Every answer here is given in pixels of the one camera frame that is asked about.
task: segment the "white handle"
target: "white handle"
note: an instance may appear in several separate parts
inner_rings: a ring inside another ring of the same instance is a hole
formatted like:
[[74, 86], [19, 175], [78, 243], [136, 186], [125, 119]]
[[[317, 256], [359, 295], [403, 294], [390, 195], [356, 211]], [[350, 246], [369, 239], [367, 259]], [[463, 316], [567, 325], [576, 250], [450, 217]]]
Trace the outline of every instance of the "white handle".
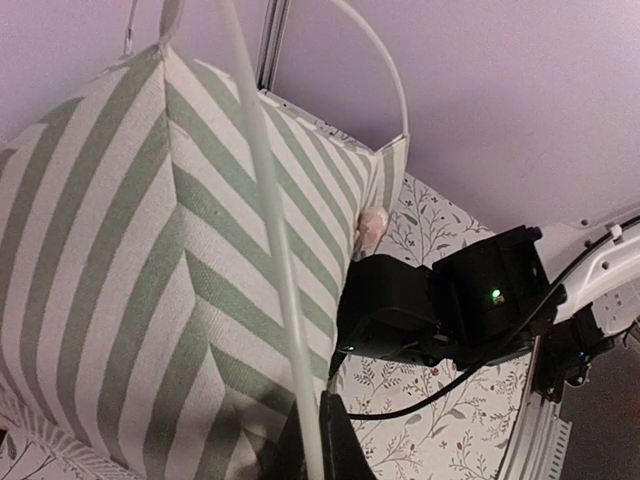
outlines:
[[133, 19], [136, 16], [136, 8], [138, 7], [138, 0], [132, 0], [131, 10], [129, 11], [129, 21], [127, 22], [127, 29], [124, 32], [124, 55], [131, 55], [133, 52]]
[[378, 36], [376, 31], [371, 25], [364, 19], [360, 13], [349, 5], [345, 0], [330, 0], [336, 7], [342, 10], [348, 17], [350, 17], [356, 24], [367, 34], [367, 37], [373, 42], [378, 52], [384, 58], [387, 67], [391, 71], [393, 77], [393, 83], [398, 93], [398, 100], [400, 101], [400, 110], [402, 112], [402, 135], [409, 137], [409, 106], [407, 104], [407, 96], [404, 93], [404, 87], [402, 86], [402, 79], [400, 78], [400, 72], [396, 67], [391, 53], [387, 49], [382, 39]]
[[166, 45], [180, 28], [185, 0], [164, 0], [160, 14], [160, 43]]

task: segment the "green and white striped fabric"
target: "green and white striped fabric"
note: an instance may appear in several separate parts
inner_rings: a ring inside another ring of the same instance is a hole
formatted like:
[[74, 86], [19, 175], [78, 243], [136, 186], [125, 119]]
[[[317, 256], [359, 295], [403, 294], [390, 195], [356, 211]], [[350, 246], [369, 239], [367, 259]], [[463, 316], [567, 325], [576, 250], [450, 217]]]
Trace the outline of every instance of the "green and white striped fabric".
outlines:
[[[359, 212], [392, 206], [407, 139], [374, 153], [264, 111], [319, 393]], [[244, 135], [231, 79], [155, 45], [0, 152], [0, 413], [68, 436], [67, 461], [151, 479], [268, 461], [294, 395]]]

